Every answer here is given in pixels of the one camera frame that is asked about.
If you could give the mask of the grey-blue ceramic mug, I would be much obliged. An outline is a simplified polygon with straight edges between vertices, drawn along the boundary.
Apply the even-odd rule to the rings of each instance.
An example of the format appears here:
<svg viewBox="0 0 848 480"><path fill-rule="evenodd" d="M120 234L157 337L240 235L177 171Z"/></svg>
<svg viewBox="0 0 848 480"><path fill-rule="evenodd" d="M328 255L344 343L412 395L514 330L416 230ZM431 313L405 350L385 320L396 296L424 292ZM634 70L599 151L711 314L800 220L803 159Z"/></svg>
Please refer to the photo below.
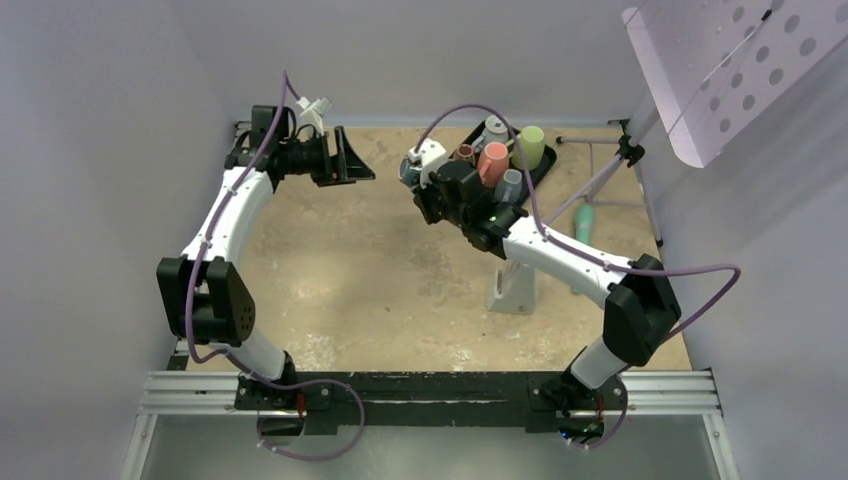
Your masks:
<svg viewBox="0 0 848 480"><path fill-rule="evenodd" d="M415 192L425 188L422 175L423 164L420 156L407 155L401 160L398 180L410 191Z"/></svg>

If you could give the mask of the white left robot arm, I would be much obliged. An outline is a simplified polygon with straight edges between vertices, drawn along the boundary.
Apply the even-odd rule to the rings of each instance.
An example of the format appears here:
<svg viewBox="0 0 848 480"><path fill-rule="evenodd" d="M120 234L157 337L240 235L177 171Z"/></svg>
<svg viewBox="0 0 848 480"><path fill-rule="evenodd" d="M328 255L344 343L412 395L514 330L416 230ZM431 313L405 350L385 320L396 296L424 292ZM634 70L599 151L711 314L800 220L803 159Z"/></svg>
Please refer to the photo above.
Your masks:
<svg viewBox="0 0 848 480"><path fill-rule="evenodd" d="M156 269L169 328L186 341L192 360L227 358L260 382L260 397L275 409L297 399L294 363L258 330L257 307L238 265L261 211L286 177L305 175L318 187L375 179L343 128L325 132L329 107L326 98L254 106L249 128L225 157L221 186L198 233Z"/></svg>

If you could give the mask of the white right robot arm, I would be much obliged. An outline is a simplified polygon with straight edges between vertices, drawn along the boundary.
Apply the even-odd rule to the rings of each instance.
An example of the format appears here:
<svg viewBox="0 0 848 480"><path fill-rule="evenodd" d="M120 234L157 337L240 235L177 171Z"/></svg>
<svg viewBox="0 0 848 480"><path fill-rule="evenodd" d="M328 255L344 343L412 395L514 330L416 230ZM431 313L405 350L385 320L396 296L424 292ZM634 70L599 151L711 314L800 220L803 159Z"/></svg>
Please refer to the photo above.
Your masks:
<svg viewBox="0 0 848 480"><path fill-rule="evenodd" d="M427 223L448 221L476 249L542 271L602 309L601 336L561 376L561 392L573 406L588 405L625 368L645 365L681 317L657 258L629 260L537 226L526 210L496 201L468 162L447 161L425 173L405 159L398 177Z"/></svg>

